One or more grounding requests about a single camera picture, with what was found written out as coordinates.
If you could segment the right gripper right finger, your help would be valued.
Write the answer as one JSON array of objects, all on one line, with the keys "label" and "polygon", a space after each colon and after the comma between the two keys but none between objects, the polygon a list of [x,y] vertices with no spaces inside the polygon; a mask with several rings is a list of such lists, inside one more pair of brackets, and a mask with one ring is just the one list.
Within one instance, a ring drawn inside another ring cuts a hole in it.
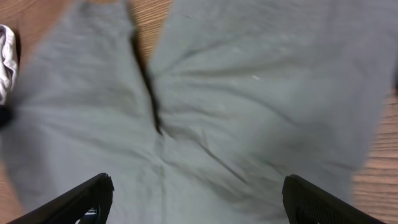
[{"label": "right gripper right finger", "polygon": [[290,224],[385,224],[298,175],[288,175],[282,188]]}]

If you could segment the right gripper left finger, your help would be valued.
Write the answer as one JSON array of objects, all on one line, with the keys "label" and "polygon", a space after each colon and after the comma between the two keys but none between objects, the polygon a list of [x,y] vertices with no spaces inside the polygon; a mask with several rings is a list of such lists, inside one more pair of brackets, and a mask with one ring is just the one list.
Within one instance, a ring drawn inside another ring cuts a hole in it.
[{"label": "right gripper left finger", "polygon": [[106,224],[113,192],[111,177],[100,173],[9,224]]}]

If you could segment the grey shorts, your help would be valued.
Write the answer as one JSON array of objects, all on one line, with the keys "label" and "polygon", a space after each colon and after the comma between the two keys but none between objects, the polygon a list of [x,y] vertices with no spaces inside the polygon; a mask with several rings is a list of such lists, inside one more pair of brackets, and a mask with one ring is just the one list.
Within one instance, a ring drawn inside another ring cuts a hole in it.
[{"label": "grey shorts", "polygon": [[174,1],[146,71],[124,2],[78,1],[8,100],[31,211],[96,174],[110,223],[286,223],[297,174],[345,202],[397,69],[397,2]]}]

